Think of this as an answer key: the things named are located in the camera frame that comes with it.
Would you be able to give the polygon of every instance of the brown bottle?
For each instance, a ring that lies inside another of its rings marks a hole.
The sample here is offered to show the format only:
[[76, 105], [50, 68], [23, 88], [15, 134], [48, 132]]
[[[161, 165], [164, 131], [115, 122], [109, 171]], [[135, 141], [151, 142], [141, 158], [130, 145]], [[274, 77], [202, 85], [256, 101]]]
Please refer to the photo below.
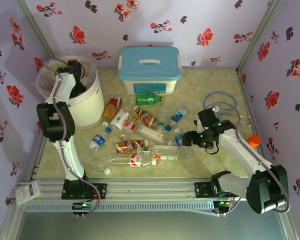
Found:
[[130, 140], [130, 141], [122, 141], [117, 142], [115, 144], [116, 151], [118, 154], [125, 154], [129, 152], [133, 152], [138, 149], [138, 147], [146, 147], [148, 146], [148, 140]]
[[139, 115], [142, 122], [149, 128], [155, 128], [158, 124], [157, 119], [155, 119], [154, 116], [152, 116], [147, 111], [142, 110], [140, 107], [135, 106], [134, 111]]

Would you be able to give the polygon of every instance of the gray cable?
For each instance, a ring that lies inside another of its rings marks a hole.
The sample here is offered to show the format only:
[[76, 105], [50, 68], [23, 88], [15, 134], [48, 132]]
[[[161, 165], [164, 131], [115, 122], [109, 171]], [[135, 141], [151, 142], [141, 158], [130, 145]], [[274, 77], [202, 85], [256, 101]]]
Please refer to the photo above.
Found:
[[210, 106], [213, 106], [215, 104], [225, 104], [231, 108], [233, 108], [233, 110], [236, 112], [237, 116], [238, 116], [238, 122], [236, 123], [236, 126], [235, 126], [235, 136], [238, 140], [238, 142], [255, 158], [255, 160], [257, 160], [266, 170], [267, 172], [271, 175], [271, 177], [273, 178], [273, 180], [276, 182], [276, 184], [279, 186], [279, 188], [281, 189], [281, 191], [283, 192], [283, 195], [284, 195], [284, 198], [286, 200], [286, 208], [284, 210], [278, 210], [278, 209], [273, 209], [275, 212], [277, 213], [281, 213], [281, 214], [284, 214], [284, 213], [287, 213], [289, 212], [290, 210], [290, 207], [291, 207], [291, 204], [290, 204], [290, 199], [289, 199], [289, 195], [288, 193], [286, 192], [284, 186], [282, 186], [281, 182], [279, 181], [279, 179], [274, 175], [274, 173], [259, 159], [259, 157], [252, 151], [250, 150], [250, 148], [248, 148], [244, 142], [241, 140], [241, 138], [239, 137], [239, 125], [240, 125], [240, 121], [241, 121], [241, 118], [240, 118], [240, 113], [239, 111], [234, 107], [232, 106], [231, 104], [229, 103], [226, 103], [226, 102], [222, 102], [222, 101], [218, 101], [218, 102], [214, 102], [214, 103], [211, 103], [209, 104], [208, 106], [205, 107], [205, 109], [209, 108]]
[[[61, 62], [61, 63], [64, 63], [64, 64], [68, 65], [66, 62], [64, 62], [64, 61], [62, 61], [62, 60], [59, 60], [59, 59], [57, 59], [57, 58], [54, 58], [54, 60], [57, 60], [57, 61], [59, 61], [59, 62]], [[60, 79], [60, 81], [58, 82], [58, 85], [56, 86], [55, 91], [54, 91], [54, 93], [53, 93], [52, 103], [53, 103], [53, 106], [54, 106], [55, 110], [56, 110], [57, 113], [59, 114], [59, 116], [60, 116], [60, 118], [61, 118], [61, 121], [62, 121], [62, 124], [63, 124], [63, 136], [62, 136], [61, 140], [59, 140], [59, 145], [60, 145], [61, 154], [62, 154], [62, 160], [63, 160], [65, 166], [66, 166], [66, 167], [68, 168], [68, 170], [70, 171], [70, 173], [72, 173], [72, 174], [73, 174], [77, 179], [79, 179], [80, 181], [82, 181], [82, 182], [84, 182], [85, 184], [88, 184], [89, 186], [91, 186], [91, 187], [96, 191], [96, 193], [97, 193], [97, 202], [96, 202], [96, 204], [94, 205], [94, 207], [93, 207], [89, 212], [86, 213], [86, 215], [87, 215], [87, 214], [93, 212], [93, 211], [98, 207], [98, 205], [99, 205], [99, 203], [100, 203], [101, 195], [100, 195], [100, 192], [98, 191], [98, 189], [97, 189], [96, 186], [94, 186], [91, 182], [86, 181], [86, 180], [84, 180], [83, 178], [81, 178], [80, 176], [78, 176], [78, 175], [72, 170], [72, 168], [69, 166], [69, 164], [68, 164], [67, 161], [66, 161], [66, 156], [65, 156], [65, 151], [64, 151], [64, 145], [62, 144], [62, 141], [65, 140], [65, 139], [66, 139], [66, 136], [67, 136], [67, 125], [66, 125], [66, 120], [65, 120], [65, 118], [64, 118], [64, 116], [63, 116], [63, 114], [62, 114], [62, 112], [61, 112], [60, 109], [58, 108], [57, 103], [56, 103], [57, 92], [58, 92], [58, 89], [59, 89], [60, 84], [61, 84], [61, 76], [60, 76], [60, 74], [59, 74], [57, 71], [55, 71], [54, 69], [48, 67], [46, 64], [42, 63], [42, 65], [43, 65], [45, 68], [47, 68], [47, 69], [49, 69], [49, 70], [55, 72], [55, 73], [58, 75], [59, 79]]]

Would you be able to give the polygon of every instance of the floral wallpaper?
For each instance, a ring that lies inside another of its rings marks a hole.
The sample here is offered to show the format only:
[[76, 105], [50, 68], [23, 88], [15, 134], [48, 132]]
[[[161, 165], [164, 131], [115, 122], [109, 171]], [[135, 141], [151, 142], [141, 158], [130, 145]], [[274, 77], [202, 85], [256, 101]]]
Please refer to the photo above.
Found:
[[241, 74], [267, 159], [287, 169], [300, 229], [300, 0], [283, 1]]
[[74, 51], [97, 68], [117, 68], [123, 47], [149, 45], [178, 48], [183, 67], [236, 68], [269, 1], [25, 0], [56, 56]]
[[0, 231], [39, 136], [36, 105], [43, 99], [33, 83], [44, 56], [14, 1], [0, 0]]

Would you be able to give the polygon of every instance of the blue tube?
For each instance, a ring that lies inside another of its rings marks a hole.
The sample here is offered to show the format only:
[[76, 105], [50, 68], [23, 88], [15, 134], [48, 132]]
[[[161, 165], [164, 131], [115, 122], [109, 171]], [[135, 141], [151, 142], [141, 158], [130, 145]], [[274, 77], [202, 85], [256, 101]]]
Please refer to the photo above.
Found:
[[[232, 96], [232, 95], [230, 95], [229, 93], [226, 93], [226, 92], [224, 92], [224, 91], [212, 91], [212, 92], [210, 92], [205, 98], [204, 98], [204, 100], [203, 100], [203, 108], [204, 109], [206, 109], [206, 101], [207, 101], [207, 99], [211, 96], [211, 95], [213, 95], [213, 94], [223, 94], [223, 95], [226, 95], [226, 96], [228, 96], [229, 98], [231, 98], [232, 100], [233, 100], [233, 102], [234, 102], [234, 108], [236, 108], [237, 107], [237, 100]], [[221, 108], [220, 107], [220, 110], [223, 110], [223, 111], [231, 111], [231, 110], [233, 110], [233, 108]]]

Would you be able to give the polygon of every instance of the small bottle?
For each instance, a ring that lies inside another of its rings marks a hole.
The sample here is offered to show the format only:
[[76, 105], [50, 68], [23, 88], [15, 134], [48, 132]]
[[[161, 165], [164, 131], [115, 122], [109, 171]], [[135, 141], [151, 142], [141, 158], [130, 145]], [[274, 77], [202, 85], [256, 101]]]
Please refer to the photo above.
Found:
[[170, 118], [170, 122], [167, 126], [165, 126], [165, 130], [170, 132], [173, 127], [176, 127], [182, 119], [185, 118], [185, 114], [187, 113], [187, 109], [184, 107], [179, 108], [178, 111]]
[[144, 168], [154, 166], [157, 163], [151, 156], [141, 156], [139, 154], [111, 154], [108, 157], [109, 163], [117, 166], [130, 168]]
[[155, 119], [150, 113], [142, 110], [138, 106], [134, 106], [133, 110], [139, 115], [142, 122], [150, 128], [155, 128], [157, 126], [157, 119]]
[[146, 147], [148, 146], [148, 140], [131, 140], [131, 141], [122, 141], [117, 142], [115, 144], [116, 152], [118, 154], [122, 153], [129, 153], [137, 150], [139, 147]]
[[111, 170], [105, 167], [105, 165], [103, 165], [101, 162], [92, 161], [89, 158], [85, 159], [83, 164], [95, 170], [96, 172], [103, 172], [106, 176], [111, 172]]
[[136, 150], [137, 154], [150, 155], [157, 160], [178, 160], [179, 151], [177, 146], [167, 145], [154, 145], [138, 147]]
[[182, 154], [187, 157], [188, 159], [191, 159], [193, 158], [193, 156], [195, 155], [194, 154], [194, 151], [193, 151], [193, 148], [192, 147], [186, 147], [186, 146], [183, 146], [183, 137], [184, 137], [184, 132], [180, 130], [180, 128], [176, 128], [174, 130], [174, 133], [176, 134], [176, 137], [174, 138], [175, 139], [175, 142], [178, 146], [178, 148], [181, 149], [181, 152]]
[[135, 97], [135, 103], [138, 106], [141, 105], [155, 105], [159, 102], [164, 102], [165, 97], [164, 96], [157, 96], [154, 94], [145, 94], [145, 95], [137, 95]]
[[130, 138], [130, 136], [134, 133], [136, 129], [136, 121], [139, 119], [137, 114], [133, 115], [131, 120], [125, 121], [122, 129], [120, 130], [119, 137], [126, 141]]
[[119, 96], [112, 95], [109, 102], [104, 108], [102, 115], [102, 126], [108, 127], [112, 119], [116, 116], [122, 105], [122, 99]]
[[135, 132], [140, 134], [141, 136], [143, 136], [145, 139], [154, 141], [161, 145], [169, 145], [170, 146], [170, 145], [172, 145], [172, 142], [173, 142], [171, 140], [168, 140], [164, 134], [159, 133], [159, 132], [157, 132], [145, 125], [142, 125], [140, 123], [136, 124]]
[[136, 105], [135, 101], [130, 100], [127, 104], [121, 108], [118, 113], [115, 115], [113, 120], [111, 121], [111, 126], [117, 127], [119, 130], [122, 129], [124, 123], [130, 115], [134, 112], [134, 106]]
[[158, 124], [155, 127], [155, 130], [158, 133], [161, 133], [161, 134], [164, 133], [164, 130], [165, 130], [164, 125], [165, 125], [167, 118], [169, 117], [169, 111], [170, 111], [170, 105], [166, 104], [166, 103], [163, 104], [161, 107], [161, 110], [160, 110], [159, 117], [157, 119]]
[[112, 131], [111, 128], [107, 127], [102, 132], [102, 134], [95, 135], [95, 137], [90, 142], [89, 148], [94, 149], [95, 151], [97, 151], [99, 148], [101, 148], [105, 144], [108, 134], [110, 134], [111, 131]]

